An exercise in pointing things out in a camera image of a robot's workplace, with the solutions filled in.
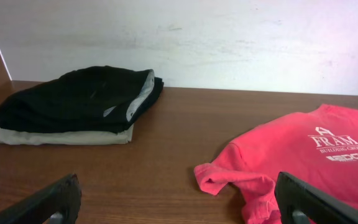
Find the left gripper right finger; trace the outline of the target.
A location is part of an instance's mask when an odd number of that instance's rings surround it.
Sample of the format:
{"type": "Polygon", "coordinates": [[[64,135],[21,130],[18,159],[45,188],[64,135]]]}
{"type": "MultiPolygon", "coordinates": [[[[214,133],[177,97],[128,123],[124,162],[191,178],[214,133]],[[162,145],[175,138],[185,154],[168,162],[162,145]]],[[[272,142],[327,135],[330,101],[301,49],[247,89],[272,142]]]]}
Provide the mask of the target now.
{"type": "Polygon", "coordinates": [[[275,198],[286,224],[358,224],[358,210],[287,172],[280,172],[275,198]]]}

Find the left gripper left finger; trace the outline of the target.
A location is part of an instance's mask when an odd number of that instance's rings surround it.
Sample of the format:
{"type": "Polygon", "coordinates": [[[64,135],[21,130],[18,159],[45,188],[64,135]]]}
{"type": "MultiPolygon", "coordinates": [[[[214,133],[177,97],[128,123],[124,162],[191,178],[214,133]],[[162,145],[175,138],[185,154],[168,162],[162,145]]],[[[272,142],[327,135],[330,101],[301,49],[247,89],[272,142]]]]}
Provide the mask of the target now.
{"type": "Polygon", "coordinates": [[[0,224],[75,224],[81,207],[81,189],[76,174],[68,174],[47,187],[0,211],[0,224]]]}

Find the red printed t-shirt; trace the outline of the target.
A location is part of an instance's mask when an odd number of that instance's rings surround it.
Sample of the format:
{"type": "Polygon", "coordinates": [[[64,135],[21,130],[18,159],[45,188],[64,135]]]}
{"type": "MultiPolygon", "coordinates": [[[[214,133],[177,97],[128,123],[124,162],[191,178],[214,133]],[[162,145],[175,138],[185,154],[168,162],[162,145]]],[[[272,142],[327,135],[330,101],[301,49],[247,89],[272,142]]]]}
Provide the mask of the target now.
{"type": "Polygon", "coordinates": [[[289,172],[358,210],[358,110],[322,105],[292,113],[233,139],[213,162],[195,167],[200,189],[216,195],[226,184],[246,202],[246,223],[279,223],[274,195],[289,172]]]}

